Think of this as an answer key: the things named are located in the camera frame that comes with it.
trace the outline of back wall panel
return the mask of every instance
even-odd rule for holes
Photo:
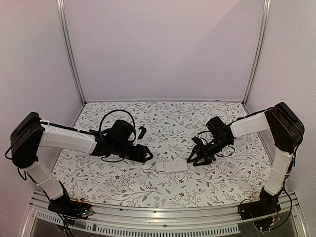
[[[241,101],[263,1],[68,0],[87,101]]]

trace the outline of leaf pattern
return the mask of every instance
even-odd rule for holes
[[[229,157],[217,157],[211,165],[193,167],[186,172],[157,174],[156,161],[186,159],[194,146],[191,140],[206,130],[214,116],[229,123],[246,115],[240,103],[206,102],[102,102],[88,103],[75,127],[98,129],[103,115],[125,109],[135,118],[136,126],[147,133],[140,144],[147,145],[154,158],[144,164],[124,160],[101,161],[81,152],[63,150],[53,175],[65,185],[71,198],[89,202],[137,207],[198,207],[237,203],[256,199],[267,181],[271,164],[257,134],[235,140],[236,151]],[[124,113],[106,118],[104,128],[117,119],[131,122]],[[207,140],[210,133],[202,134]],[[225,148],[219,156],[232,151]]]

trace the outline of vertical metal post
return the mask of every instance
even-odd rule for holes
[[[261,28],[260,28],[260,33],[259,33],[259,39],[258,39],[258,44],[257,44],[257,49],[255,53],[255,58],[253,60],[251,72],[250,72],[250,77],[247,85],[247,89],[245,92],[245,95],[243,97],[242,103],[244,105],[247,105],[250,93],[253,87],[253,83],[255,81],[255,77],[257,74],[257,70],[259,67],[259,62],[260,62],[260,57],[263,49],[263,44],[266,36],[266,31],[267,31],[267,26],[268,26],[268,20],[269,20],[269,13],[270,13],[270,5],[271,5],[271,0],[265,0],[263,4],[263,13],[262,13],[262,20],[261,20]]]
[[[77,90],[77,93],[78,93],[78,96],[79,96],[81,103],[83,105],[85,105],[86,100],[84,98],[82,86],[81,86],[79,76],[78,76],[77,67],[75,64],[73,50],[72,50],[72,47],[70,44],[69,31],[68,31],[66,13],[65,13],[65,7],[64,7],[64,0],[57,0],[57,9],[58,9],[60,26],[61,26],[61,30],[62,30],[62,34],[63,34],[63,38],[64,38],[66,53],[67,53],[70,69],[71,69],[71,72],[73,75],[74,83],[76,86],[76,90]]]

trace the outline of white rectangular object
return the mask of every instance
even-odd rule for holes
[[[175,173],[187,170],[188,163],[184,159],[171,162],[156,161],[156,172],[158,174]]]

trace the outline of robotic arm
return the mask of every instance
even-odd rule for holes
[[[278,197],[284,188],[284,182],[295,166],[295,156],[298,146],[303,140],[304,126],[290,108],[283,102],[238,118],[230,124],[224,124],[219,117],[212,118],[206,127],[213,135],[213,140],[207,144],[194,137],[196,143],[188,162],[193,165],[211,164],[215,154],[227,145],[233,145],[238,137],[270,130],[275,141],[276,154],[268,181],[260,193],[257,202],[245,203],[239,206],[241,218],[250,219],[280,211]]]
[[[93,213],[91,205],[82,200],[70,200],[62,183],[37,157],[38,147],[58,147],[81,151],[93,156],[108,157],[111,154],[138,162],[153,158],[147,146],[137,144],[146,133],[144,127],[135,127],[124,120],[117,120],[112,128],[104,131],[80,131],[50,123],[30,113],[12,132],[11,150],[13,164],[38,184],[50,200],[49,210],[71,219],[83,218]]]

